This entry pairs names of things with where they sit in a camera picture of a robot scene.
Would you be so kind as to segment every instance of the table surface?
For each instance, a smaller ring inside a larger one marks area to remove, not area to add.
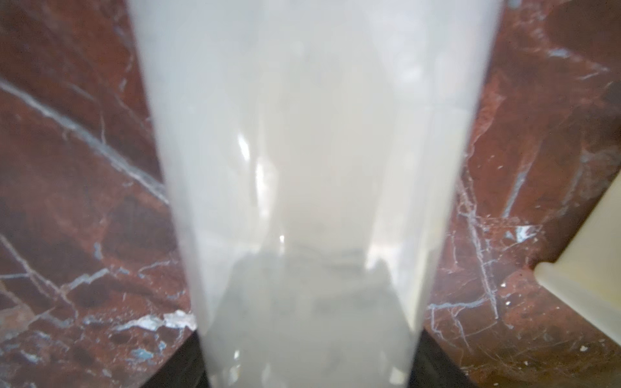
[[[425,327],[482,387],[619,383],[532,268],[621,166],[621,6],[506,4]],[[0,386],[139,386],[193,322],[124,4],[7,1],[0,30]]]

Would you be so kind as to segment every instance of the glass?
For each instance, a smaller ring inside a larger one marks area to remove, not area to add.
[[[129,1],[214,387],[405,383],[501,4]]]

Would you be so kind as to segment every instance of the clear glass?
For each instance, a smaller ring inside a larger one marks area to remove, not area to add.
[[[401,386],[496,0],[130,0],[214,387]]]

